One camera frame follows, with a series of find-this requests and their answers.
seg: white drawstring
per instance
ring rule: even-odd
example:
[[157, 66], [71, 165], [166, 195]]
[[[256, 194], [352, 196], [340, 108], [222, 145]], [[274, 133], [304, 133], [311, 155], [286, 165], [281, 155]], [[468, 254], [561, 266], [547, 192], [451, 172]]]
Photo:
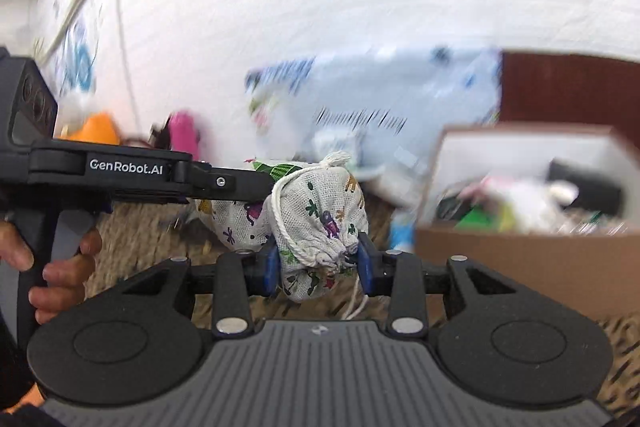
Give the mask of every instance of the white drawstring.
[[271, 191], [271, 206], [273, 209], [273, 217], [275, 219], [275, 226], [280, 232], [280, 236], [287, 243], [287, 248], [300, 261], [303, 265], [313, 268], [314, 266], [333, 266], [335, 261], [331, 259], [327, 254], [319, 253], [314, 257], [306, 253], [306, 251], [299, 248], [295, 241], [291, 238], [282, 219], [282, 211], [280, 209], [280, 194], [286, 184], [292, 182], [302, 174], [306, 172], [316, 171], [319, 169], [328, 169], [329, 167], [343, 167], [349, 160], [351, 155], [344, 151], [332, 152], [328, 154], [319, 164], [311, 165], [300, 169], [299, 171], [292, 172], [286, 176], [280, 178]]
[[353, 313], [351, 312], [356, 303], [356, 295], [358, 294], [359, 286], [360, 286], [360, 276], [358, 275], [356, 277], [356, 282], [353, 285], [353, 291], [351, 292], [351, 299], [349, 300], [349, 305], [347, 306], [347, 309], [342, 314], [342, 317], [340, 317], [341, 320], [350, 321], [351, 319], [354, 319], [364, 309], [364, 306], [367, 305], [367, 301], [369, 301], [369, 296], [364, 294], [364, 297], [362, 298], [362, 301], [360, 302], [360, 305], [357, 307], [356, 311], [354, 311]]

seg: grey textured grip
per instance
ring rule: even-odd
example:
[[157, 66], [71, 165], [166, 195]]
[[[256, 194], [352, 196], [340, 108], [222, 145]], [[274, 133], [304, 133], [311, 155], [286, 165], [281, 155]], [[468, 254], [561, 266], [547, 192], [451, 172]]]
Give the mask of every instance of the grey textured grip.
[[457, 388], [422, 344], [393, 341], [370, 321], [267, 321], [258, 335], [216, 344], [189, 380], [149, 402], [43, 407], [67, 427], [601, 427], [610, 419], [588, 400], [545, 411], [485, 403]]
[[96, 223], [96, 216], [85, 210], [63, 210], [58, 218], [51, 260], [69, 259], [78, 251], [82, 236]]
[[14, 342], [18, 337], [18, 278], [20, 272], [0, 261], [0, 317]]
[[[78, 251], [82, 236], [95, 226], [96, 216], [85, 210], [63, 210], [58, 218], [51, 260], [69, 259]], [[20, 272], [0, 261], [0, 314], [9, 333], [17, 338], [18, 279]]]

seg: cardboard box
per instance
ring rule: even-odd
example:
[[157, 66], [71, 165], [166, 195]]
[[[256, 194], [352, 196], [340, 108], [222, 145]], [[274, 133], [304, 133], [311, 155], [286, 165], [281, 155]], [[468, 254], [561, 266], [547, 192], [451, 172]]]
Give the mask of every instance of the cardboard box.
[[[433, 225], [440, 195], [489, 172], [544, 179], [558, 158], [595, 169], [625, 192], [622, 217], [637, 232], [533, 235]], [[415, 231], [418, 254], [435, 264], [462, 254], [593, 319], [640, 311], [640, 152], [610, 127], [501, 123], [449, 128], [433, 161]]]

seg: orange toy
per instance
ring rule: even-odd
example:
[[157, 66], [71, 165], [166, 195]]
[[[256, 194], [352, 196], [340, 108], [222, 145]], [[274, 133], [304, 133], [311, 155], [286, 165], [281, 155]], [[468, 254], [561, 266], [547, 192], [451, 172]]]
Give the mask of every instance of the orange toy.
[[63, 136], [63, 139], [108, 145], [120, 145], [121, 142], [116, 126], [106, 112], [91, 115], [84, 122], [82, 129], [68, 136]]

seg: pink object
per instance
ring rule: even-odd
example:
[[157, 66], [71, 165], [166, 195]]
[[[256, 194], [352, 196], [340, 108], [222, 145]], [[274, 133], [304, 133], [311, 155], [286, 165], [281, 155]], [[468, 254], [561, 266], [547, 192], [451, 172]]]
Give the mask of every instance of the pink object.
[[169, 135], [172, 151], [188, 152], [199, 161], [198, 132], [188, 111], [178, 111], [169, 117]]

